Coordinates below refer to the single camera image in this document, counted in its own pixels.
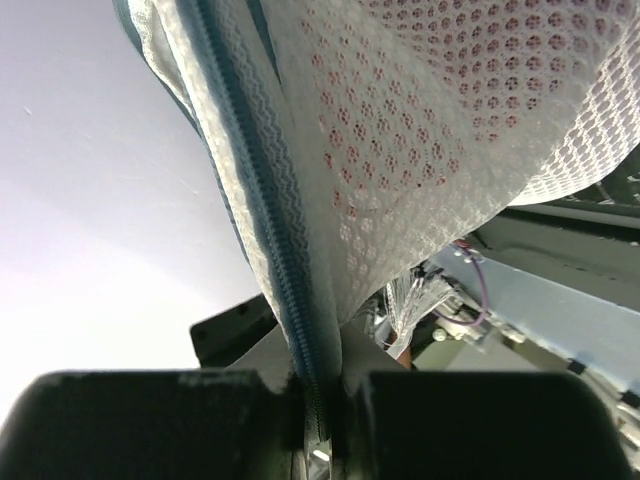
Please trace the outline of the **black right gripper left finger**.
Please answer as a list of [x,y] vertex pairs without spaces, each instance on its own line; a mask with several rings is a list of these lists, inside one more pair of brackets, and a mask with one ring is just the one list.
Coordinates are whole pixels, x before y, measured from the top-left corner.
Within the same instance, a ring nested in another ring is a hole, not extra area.
[[254,371],[56,372],[1,430],[4,479],[302,479],[295,389]]

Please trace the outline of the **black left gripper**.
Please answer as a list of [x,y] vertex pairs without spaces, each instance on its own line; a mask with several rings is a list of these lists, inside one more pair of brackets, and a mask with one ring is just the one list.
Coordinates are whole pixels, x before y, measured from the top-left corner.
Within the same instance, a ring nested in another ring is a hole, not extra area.
[[190,337],[203,369],[260,370],[280,350],[280,326],[263,295],[192,325]]

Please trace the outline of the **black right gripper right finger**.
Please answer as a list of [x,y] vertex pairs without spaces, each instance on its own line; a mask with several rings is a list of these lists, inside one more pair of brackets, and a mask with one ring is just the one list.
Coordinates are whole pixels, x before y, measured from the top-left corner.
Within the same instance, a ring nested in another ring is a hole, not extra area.
[[629,479],[603,402],[572,373],[411,371],[341,330],[335,479]]

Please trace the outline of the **white mesh laundry bag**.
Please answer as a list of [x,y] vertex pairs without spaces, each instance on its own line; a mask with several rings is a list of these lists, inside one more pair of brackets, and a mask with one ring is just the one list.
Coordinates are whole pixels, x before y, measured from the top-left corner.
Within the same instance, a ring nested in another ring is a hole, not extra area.
[[639,141],[635,1],[120,1],[210,153],[298,375],[377,290]]

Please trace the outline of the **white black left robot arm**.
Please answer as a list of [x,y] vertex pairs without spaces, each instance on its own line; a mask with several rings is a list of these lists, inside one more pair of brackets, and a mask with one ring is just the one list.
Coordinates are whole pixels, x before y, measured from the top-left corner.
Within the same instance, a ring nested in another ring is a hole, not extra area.
[[399,354],[429,313],[445,316],[459,336],[498,331],[577,364],[581,375],[612,392],[639,390],[639,250],[612,245],[621,260],[605,266],[596,249],[543,256],[542,273],[500,260],[476,245],[410,242],[350,234],[300,244],[253,245],[245,256],[260,293],[190,328],[199,364],[232,365],[265,336],[286,343],[293,369],[310,394],[327,398],[343,369],[341,331],[368,336],[382,317]]

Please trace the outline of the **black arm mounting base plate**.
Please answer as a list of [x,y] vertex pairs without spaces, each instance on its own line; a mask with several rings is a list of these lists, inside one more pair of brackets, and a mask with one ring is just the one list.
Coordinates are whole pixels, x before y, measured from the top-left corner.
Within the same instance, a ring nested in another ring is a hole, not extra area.
[[511,207],[469,242],[491,260],[639,309],[637,207],[571,201]]

